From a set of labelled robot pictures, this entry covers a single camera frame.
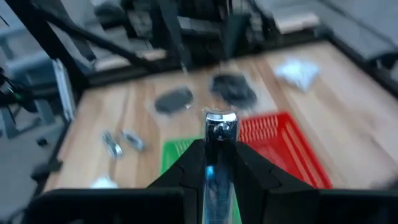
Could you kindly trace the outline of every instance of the silver object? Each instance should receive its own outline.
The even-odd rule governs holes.
[[[109,131],[105,131],[102,135],[102,139],[108,148],[109,154],[113,158],[119,158],[123,155],[123,150],[120,145],[113,139],[111,133]]]
[[[134,133],[130,133],[128,131],[122,131],[121,135],[123,139],[134,149],[137,149],[139,151],[143,151],[145,148],[144,141],[138,137]]]
[[[57,79],[58,90],[63,108],[63,114],[67,121],[75,119],[76,104],[69,81],[67,70],[59,59],[53,60],[52,65]]]
[[[205,207],[206,224],[231,223],[234,188],[229,166],[229,144],[238,140],[239,122],[232,111],[208,111],[205,119]]]

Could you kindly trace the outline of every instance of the wooden tabletop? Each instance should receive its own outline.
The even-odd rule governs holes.
[[[310,60],[320,75],[304,93],[278,82],[271,68],[289,57]],[[336,188],[370,188],[398,173],[398,104],[368,75],[328,42],[230,61],[185,75],[180,71],[87,91],[78,107],[46,190],[88,188],[108,175],[120,187],[145,187],[159,176],[162,145],[173,138],[202,133],[201,108],[228,108],[209,92],[219,71],[244,71],[257,94],[257,106],[242,116],[288,110],[308,138]],[[157,114],[157,96],[180,86],[194,94],[194,107],[165,117]],[[112,159],[103,131],[134,130],[147,144],[137,152],[120,142],[124,156]]]

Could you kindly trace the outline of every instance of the black metal frame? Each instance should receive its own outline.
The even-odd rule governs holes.
[[[137,78],[143,78],[149,75],[155,75],[164,73],[167,71],[177,70],[181,68],[180,62],[175,61],[173,58],[165,58],[154,61],[147,61],[145,59],[137,57],[135,54],[128,52],[117,45],[114,45],[100,37],[97,37],[73,24],[69,24],[67,21],[61,21],[60,19],[53,17],[46,11],[35,7],[29,0],[6,0],[11,9],[17,14],[19,19],[24,23],[26,28],[35,37],[41,47],[48,53],[50,58],[59,58],[68,70],[70,81],[73,90],[76,91],[78,96],[87,90],[88,88],[108,85],[110,83],[123,82],[125,80],[133,80]],[[272,19],[264,15],[259,8],[256,6],[254,1],[248,0],[250,5],[255,9],[255,11],[261,13],[263,24],[268,27],[275,27],[275,23]],[[56,25],[61,30],[70,34],[71,36],[79,36],[90,42],[114,52],[122,57],[127,58],[132,62],[133,65],[126,66],[122,68],[115,68],[111,70],[106,70],[102,72],[94,72],[90,75],[84,76],[82,72],[77,67],[72,56],[67,52],[66,48],[60,42],[54,31],[51,29],[49,22]],[[350,60],[352,60],[361,70],[369,74],[375,81],[377,81],[381,86],[383,86],[392,95],[398,98],[398,84],[391,81],[385,75],[379,75],[380,70],[374,65],[365,61],[359,54],[357,54],[351,47],[343,43],[339,38],[337,38],[331,32],[325,32],[322,35],[313,36],[309,39],[302,39],[296,42],[289,43],[278,43],[278,44],[262,44],[260,46],[255,46],[252,49],[247,49],[244,52],[240,52],[238,56],[246,54],[255,54],[264,51],[279,50],[286,47],[291,47],[295,45],[305,44],[309,42],[316,42],[321,40],[327,40],[332,43],[337,49],[342,51]],[[48,98],[55,97],[58,95],[57,84],[51,83],[41,86],[32,87],[33,94],[25,98],[25,100],[33,100],[36,98]],[[9,100],[2,102],[0,106],[20,103],[17,100]],[[61,148],[63,139],[69,128],[69,123],[66,123],[64,130],[53,150],[53,154],[50,158],[51,161],[57,159],[57,154]],[[34,195],[38,195],[43,191],[45,186],[45,181],[39,182]]]

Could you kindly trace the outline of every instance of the green tray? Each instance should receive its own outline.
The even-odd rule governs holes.
[[[187,150],[189,145],[197,138],[186,138],[186,139],[174,139],[167,141],[163,145],[162,151],[162,165],[160,169],[160,174],[162,175],[166,172],[177,159]],[[235,224],[242,224],[241,214],[239,213],[238,201],[234,196],[233,209],[232,209],[232,222]]]

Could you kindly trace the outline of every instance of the red plastic basket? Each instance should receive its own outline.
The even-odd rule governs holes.
[[[333,188],[292,117],[267,114],[242,120],[239,139],[286,172],[318,189]]]

